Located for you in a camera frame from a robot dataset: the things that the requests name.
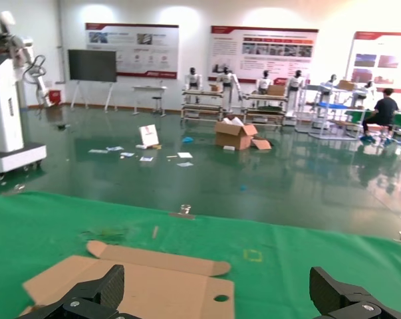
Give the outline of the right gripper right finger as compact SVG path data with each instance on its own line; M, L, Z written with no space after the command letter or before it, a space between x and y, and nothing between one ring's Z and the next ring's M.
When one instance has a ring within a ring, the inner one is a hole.
M309 271L309 296L320 318L401 319L401 312L383 305L363 287L339 282L318 266Z

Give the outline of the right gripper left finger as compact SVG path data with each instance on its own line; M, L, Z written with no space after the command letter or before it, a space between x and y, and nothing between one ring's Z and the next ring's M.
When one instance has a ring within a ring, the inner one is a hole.
M102 278L80 282L60 300L41 306L22 319L125 318L118 307L124 296L124 267L114 265Z

